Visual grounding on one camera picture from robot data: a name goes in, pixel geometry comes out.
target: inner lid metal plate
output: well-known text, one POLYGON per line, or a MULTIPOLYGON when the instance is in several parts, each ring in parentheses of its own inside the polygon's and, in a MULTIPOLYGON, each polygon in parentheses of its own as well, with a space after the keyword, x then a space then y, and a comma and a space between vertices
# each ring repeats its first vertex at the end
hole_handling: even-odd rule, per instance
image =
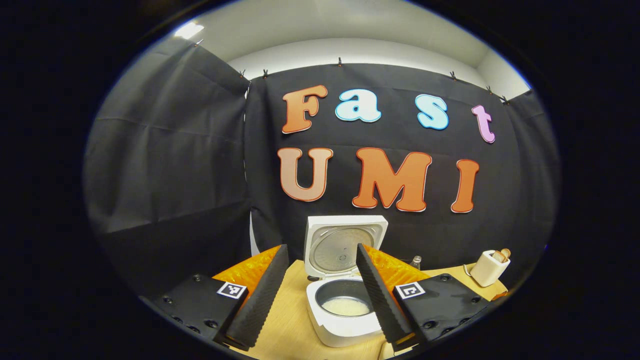
POLYGON ((317 240, 311 248, 310 256, 312 265, 327 274, 354 268, 358 244, 373 247, 374 239, 371 234, 375 232, 369 226, 335 226, 316 231, 317 240))

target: white wall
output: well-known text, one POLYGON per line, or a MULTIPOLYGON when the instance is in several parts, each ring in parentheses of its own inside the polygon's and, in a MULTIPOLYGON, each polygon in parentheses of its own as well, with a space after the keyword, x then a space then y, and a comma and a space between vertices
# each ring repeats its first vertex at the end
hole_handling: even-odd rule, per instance
POLYGON ((228 61, 238 71, 246 69, 247 79, 261 76, 262 70, 269 74, 278 71, 338 63, 377 63, 413 67, 439 72, 469 83, 486 87, 483 77, 473 67, 444 55, 420 47, 365 38, 324 38, 293 42, 256 51, 228 61))
POLYGON ((504 95, 507 99, 512 99, 530 89, 518 71, 491 49, 477 70, 498 96, 504 95))

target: letter cutout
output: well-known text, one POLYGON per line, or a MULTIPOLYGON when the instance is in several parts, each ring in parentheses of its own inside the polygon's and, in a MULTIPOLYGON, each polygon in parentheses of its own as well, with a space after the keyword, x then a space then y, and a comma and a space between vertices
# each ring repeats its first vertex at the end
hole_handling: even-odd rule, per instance
POLYGON ((323 85, 313 86, 285 94, 282 100, 287 102, 287 122, 282 127, 283 134, 297 133, 311 127, 311 121, 305 118, 305 111, 310 116, 318 113, 318 96, 325 97, 328 94, 323 85))
POLYGON ((314 160, 313 182, 310 188, 298 185, 298 159, 302 151, 294 147, 284 147, 278 150, 280 158, 280 185, 282 190, 292 199, 301 201, 315 201, 324 195, 326 190, 326 169, 333 150, 316 147, 309 150, 309 157, 314 160))
POLYGON ((340 120, 355 121, 360 119, 364 122, 374 122, 382 116, 382 113, 378 111, 378 97, 369 90, 347 90, 340 94, 340 100, 344 102, 335 107, 335 116, 340 120))
POLYGON ((474 209, 474 203, 471 200, 474 194, 476 173, 480 169, 480 165, 473 160, 458 160, 456 166, 460 170, 460 184, 456 201, 451 204, 451 211, 468 213, 474 209))
POLYGON ((382 149, 364 147, 356 152, 362 160, 360 193, 351 203, 357 208, 372 209, 378 205, 373 197, 374 188, 385 208, 391 207, 402 190, 402 198, 396 207, 401 211, 421 212, 427 208, 424 202, 424 185, 431 156, 423 152, 411 152, 406 156, 400 169, 394 172, 387 155, 382 149))
POLYGON ((491 115, 484 111, 484 106, 478 105, 471 109, 471 112, 478 119, 478 128, 480 129, 480 135, 488 142, 493 143, 495 141, 495 135, 489 130, 489 123, 491 122, 491 115))
POLYGON ((442 130, 449 125, 447 104, 441 98, 421 94, 416 96, 415 105, 422 111, 418 113, 418 121, 423 127, 442 130))

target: wooden tabletop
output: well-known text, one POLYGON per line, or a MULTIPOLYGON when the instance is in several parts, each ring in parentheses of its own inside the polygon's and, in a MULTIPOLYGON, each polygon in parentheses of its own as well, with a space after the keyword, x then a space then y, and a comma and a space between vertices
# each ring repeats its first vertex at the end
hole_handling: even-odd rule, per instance
MULTIPOLYGON (((467 265, 469 271, 473 265, 467 265)), ((500 281, 481 288, 465 274, 462 266, 423 272, 430 276, 448 273, 489 301, 507 291, 500 281)), ((382 334, 343 348, 328 347, 320 341, 307 311, 306 290, 309 284, 304 262, 296 260, 285 273, 255 346, 249 351, 231 349, 260 360, 377 360, 387 344, 382 334)))

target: black fabric backdrop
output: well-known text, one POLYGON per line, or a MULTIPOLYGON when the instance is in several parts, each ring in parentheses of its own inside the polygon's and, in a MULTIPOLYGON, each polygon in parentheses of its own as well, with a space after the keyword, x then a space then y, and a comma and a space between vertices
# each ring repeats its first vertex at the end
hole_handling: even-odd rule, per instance
POLYGON ((303 259, 306 217, 313 215, 383 215, 389 222, 381 250, 400 259, 422 256, 425 268, 475 262, 484 250, 512 250, 512 263, 501 277, 507 286, 519 282, 535 264, 548 240, 557 208, 559 164, 556 143, 541 106, 532 95, 503 105, 496 95, 445 75, 406 67, 376 64, 321 65, 270 74, 252 80, 247 97, 244 132, 246 176, 252 197, 253 231, 260 251, 289 245, 291 260, 303 259), (285 135, 283 95, 324 85, 319 111, 310 129, 285 135), (374 92, 382 116, 376 122, 342 121, 335 115, 339 95, 350 89, 374 92), (414 100, 419 94, 441 97, 449 125, 423 128, 414 100), (492 117, 495 142, 486 143, 471 108, 483 105, 492 117), (295 147, 298 183, 312 182, 313 147, 333 150, 328 160, 324 195, 314 202, 294 200, 280 186, 277 151, 295 147), (421 213, 385 209, 380 198, 374 209, 356 208, 362 164, 356 151, 383 149, 397 171, 413 151, 432 157, 421 213), (460 173, 456 162, 479 163, 470 213, 453 213, 460 173))
POLYGON ((250 256, 243 169, 249 81, 191 41, 132 62, 96 115, 84 157, 92 227, 140 295, 250 256))

